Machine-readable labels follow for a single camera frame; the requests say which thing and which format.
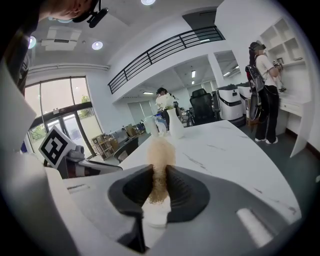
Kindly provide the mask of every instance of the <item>black pants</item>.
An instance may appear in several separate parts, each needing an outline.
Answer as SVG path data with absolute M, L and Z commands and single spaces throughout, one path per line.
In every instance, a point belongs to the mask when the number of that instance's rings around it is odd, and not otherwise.
M 269 142 L 274 143 L 276 141 L 279 94 L 276 86 L 266 85 L 265 87 L 259 92 L 262 111 L 255 138 L 258 140 L 267 139 Z

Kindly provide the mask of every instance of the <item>recessed light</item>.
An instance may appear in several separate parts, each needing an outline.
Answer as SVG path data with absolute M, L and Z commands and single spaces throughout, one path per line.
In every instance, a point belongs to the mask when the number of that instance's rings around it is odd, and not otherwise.
M 28 49 L 33 48 L 36 45 L 37 39 L 32 35 L 30 36 Z
M 104 46 L 104 44 L 100 41 L 96 41 L 92 44 L 92 49 L 94 50 L 100 50 Z
M 152 5 L 156 0 L 141 0 L 141 3 L 145 6 Z

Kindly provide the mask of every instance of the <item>backpack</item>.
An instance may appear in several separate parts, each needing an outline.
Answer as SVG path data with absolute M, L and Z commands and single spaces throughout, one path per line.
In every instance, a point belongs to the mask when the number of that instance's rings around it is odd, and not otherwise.
M 260 75 L 256 65 L 247 65 L 245 67 L 246 76 L 248 78 L 251 87 L 251 101 L 249 109 L 249 119 L 250 121 L 257 121 L 262 111 L 261 109 L 261 98 L 259 92 L 265 87 L 265 81 Z

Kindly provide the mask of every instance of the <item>black cap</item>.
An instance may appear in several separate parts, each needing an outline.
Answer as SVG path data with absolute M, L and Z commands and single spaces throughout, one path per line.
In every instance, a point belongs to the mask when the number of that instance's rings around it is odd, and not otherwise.
M 260 42 L 256 41 L 256 42 L 252 42 L 250 44 L 249 49 L 251 51 L 264 50 L 264 49 L 266 49 L 266 46 L 264 44 L 261 44 Z
M 156 91 L 156 93 L 155 94 L 160 94 L 161 92 L 165 92 L 165 93 L 168 93 L 168 91 L 165 89 L 165 88 L 163 88 L 163 87 L 160 87 L 157 91 Z
M 96 5 L 97 5 L 98 2 L 99 2 L 99 0 L 91 0 L 91 6 L 90 6 L 89 10 L 84 12 L 79 17 L 74 18 L 72 21 L 75 22 L 75 23 L 79 23 L 79 22 L 83 22 L 86 19 L 88 19 L 89 16 L 92 15 L 93 12 L 95 11 L 95 8 L 96 8 Z

